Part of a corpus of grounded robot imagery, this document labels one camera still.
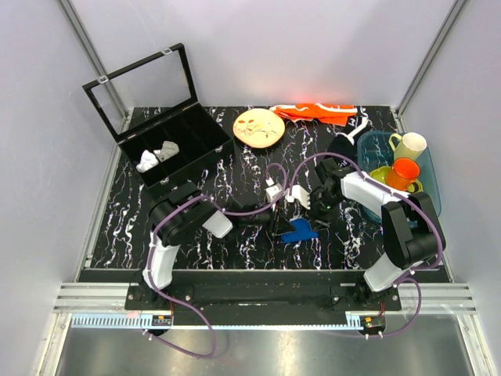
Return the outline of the blue white underwear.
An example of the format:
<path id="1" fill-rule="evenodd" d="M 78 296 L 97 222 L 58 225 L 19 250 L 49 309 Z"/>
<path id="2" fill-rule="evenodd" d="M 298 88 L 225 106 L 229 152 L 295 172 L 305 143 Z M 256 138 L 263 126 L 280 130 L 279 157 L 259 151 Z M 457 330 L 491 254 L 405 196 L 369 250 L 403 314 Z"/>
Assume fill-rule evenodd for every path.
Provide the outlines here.
<path id="1" fill-rule="evenodd" d="M 290 220 L 290 225 L 294 229 L 281 235 L 281 240 L 284 244 L 307 241 L 319 237 L 319 234 L 312 229 L 310 222 L 307 219 L 292 219 Z"/>

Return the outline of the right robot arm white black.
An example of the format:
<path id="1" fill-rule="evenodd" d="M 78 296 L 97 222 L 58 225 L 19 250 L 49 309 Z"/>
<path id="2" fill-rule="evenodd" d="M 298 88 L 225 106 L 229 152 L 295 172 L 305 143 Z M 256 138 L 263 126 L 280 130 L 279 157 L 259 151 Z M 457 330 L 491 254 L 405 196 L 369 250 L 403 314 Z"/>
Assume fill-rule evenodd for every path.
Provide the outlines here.
<path id="1" fill-rule="evenodd" d="M 384 253 L 355 284 L 355 300 L 364 310 L 373 310 L 394 287 L 423 262 L 440 263 L 446 246 L 431 198 L 424 192 L 404 193 L 354 167 L 340 168 L 333 158 L 315 167 L 321 186 L 310 194 L 310 216 L 330 224 L 339 203 L 355 201 L 379 215 Z"/>

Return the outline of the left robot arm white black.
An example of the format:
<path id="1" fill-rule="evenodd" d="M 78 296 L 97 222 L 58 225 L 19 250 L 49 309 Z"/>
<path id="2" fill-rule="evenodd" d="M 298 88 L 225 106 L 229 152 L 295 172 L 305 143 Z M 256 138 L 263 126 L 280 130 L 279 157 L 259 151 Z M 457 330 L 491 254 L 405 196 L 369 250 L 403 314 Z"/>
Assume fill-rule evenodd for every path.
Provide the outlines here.
<path id="1" fill-rule="evenodd" d="M 187 182 L 154 202 L 150 210 L 152 229 L 150 247 L 154 253 L 142 271 L 142 301 L 153 310 L 163 309 L 169 299 L 167 286 L 172 282 L 172 270 L 179 248 L 192 242 L 196 232 L 233 242 L 249 226 L 273 227 L 276 205 L 262 210 L 256 204 L 233 199 L 225 212 L 210 201 L 198 200 L 201 191 Z"/>

